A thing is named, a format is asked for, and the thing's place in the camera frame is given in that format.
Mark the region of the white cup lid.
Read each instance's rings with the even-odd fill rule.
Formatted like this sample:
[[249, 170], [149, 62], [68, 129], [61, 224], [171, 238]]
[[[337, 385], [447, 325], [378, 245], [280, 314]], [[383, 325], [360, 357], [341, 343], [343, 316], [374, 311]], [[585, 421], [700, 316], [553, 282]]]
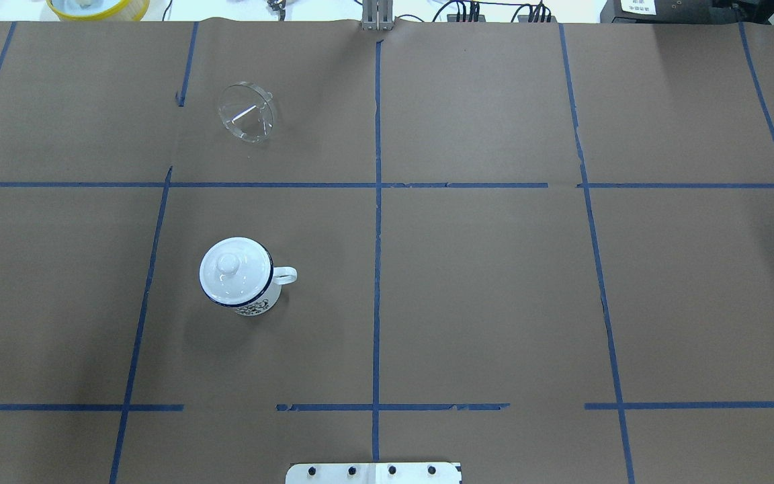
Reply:
[[198, 276], [209, 299], [225, 307], [242, 307], [267, 291], [273, 271], [273, 260], [262, 244], [237, 237], [209, 248]]

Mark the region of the near orange black adapter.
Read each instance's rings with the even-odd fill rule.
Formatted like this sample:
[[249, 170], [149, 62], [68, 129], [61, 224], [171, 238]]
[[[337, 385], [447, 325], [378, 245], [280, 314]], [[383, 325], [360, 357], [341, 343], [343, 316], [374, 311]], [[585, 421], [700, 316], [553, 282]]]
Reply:
[[522, 4], [513, 13], [516, 24], [555, 24], [556, 18], [543, 1]]

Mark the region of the yellow tape roll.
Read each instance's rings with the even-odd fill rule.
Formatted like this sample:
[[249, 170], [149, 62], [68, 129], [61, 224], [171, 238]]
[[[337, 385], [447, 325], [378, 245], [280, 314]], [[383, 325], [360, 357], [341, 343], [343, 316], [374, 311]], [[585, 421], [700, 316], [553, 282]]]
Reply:
[[46, 1], [55, 16], [67, 22], [139, 22], [151, 1]]

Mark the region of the brown paper table cover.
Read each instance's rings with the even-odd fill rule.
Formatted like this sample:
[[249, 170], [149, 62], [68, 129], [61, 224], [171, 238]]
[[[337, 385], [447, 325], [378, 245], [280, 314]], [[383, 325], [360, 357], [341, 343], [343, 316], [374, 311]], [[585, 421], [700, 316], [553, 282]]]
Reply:
[[0, 483], [412, 460], [774, 483], [774, 26], [0, 22]]

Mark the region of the white enamel cup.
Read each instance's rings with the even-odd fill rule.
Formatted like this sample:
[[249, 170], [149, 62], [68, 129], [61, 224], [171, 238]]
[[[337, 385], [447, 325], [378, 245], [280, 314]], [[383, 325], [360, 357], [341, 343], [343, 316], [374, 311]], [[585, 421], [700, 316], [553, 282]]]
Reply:
[[282, 294], [282, 287], [286, 284], [297, 281], [298, 273], [293, 267], [277, 267], [274, 264], [273, 278], [265, 293], [257, 297], [256, 301], [253, 301], [249, 305], [242, 307], [227, 307], [232, 309], [237, 315], [243, 317], [255, 317], [263, 315], [269, 311], [280, 299]]

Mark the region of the far orange black adapter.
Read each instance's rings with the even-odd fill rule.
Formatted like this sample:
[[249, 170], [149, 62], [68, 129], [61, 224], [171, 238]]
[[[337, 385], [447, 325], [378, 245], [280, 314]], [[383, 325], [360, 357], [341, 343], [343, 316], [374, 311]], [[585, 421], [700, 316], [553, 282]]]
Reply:
[[[451, 5], [456, 7], [456, 12], [452, 15], [446, 13], [446, 9]], [[448, 22], [475, 24], [476, 22], [481, 22], [481, 8], [482, 4], [476, 1], [448, 1], [443, 3], [433, 19], [437, 19], [443, 14]]]

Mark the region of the aluminium frame post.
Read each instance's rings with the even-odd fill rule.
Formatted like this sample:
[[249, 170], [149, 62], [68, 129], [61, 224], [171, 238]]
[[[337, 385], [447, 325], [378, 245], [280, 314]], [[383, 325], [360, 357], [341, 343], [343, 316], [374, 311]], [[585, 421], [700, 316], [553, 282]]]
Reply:
[[360, 0], [361, 28], [365, 31], [393, 30], [393, 0]]

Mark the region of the white pedestal column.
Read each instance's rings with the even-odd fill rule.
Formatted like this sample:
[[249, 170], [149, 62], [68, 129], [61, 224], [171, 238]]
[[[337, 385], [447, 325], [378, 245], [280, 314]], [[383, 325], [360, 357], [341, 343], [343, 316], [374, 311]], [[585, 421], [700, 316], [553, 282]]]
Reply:
[[298, 463], [286, 483], [462, 483], [461, 465], [453, 462]]

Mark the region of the orange black adapter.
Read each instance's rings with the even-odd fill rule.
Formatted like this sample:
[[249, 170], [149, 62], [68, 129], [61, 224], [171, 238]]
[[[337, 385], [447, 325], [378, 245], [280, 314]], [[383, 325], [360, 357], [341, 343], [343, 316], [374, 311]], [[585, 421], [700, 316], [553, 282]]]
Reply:
[[556, 18], [543, 1], [522, 4], [513, 13], [516, 24], [555, 24]]
[[[456, 12], [452, 15], [446, 13], [446, 9], [451, 5], [456, 7]], [[482, 4], [476, 1], [448, 1], [443, 3], [433, 19], [437, 19], [443, 14], [448, 22], [475, 24], [476, 22], [481, 22], [481, 8]]]

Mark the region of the black box device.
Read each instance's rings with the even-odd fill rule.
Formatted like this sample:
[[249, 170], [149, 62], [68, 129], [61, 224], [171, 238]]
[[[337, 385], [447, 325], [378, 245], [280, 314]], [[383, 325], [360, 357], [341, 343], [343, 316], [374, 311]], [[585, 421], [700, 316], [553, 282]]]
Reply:
[[606, 1], [600, 24], [723, 25], [744, 21], [727, 1]]

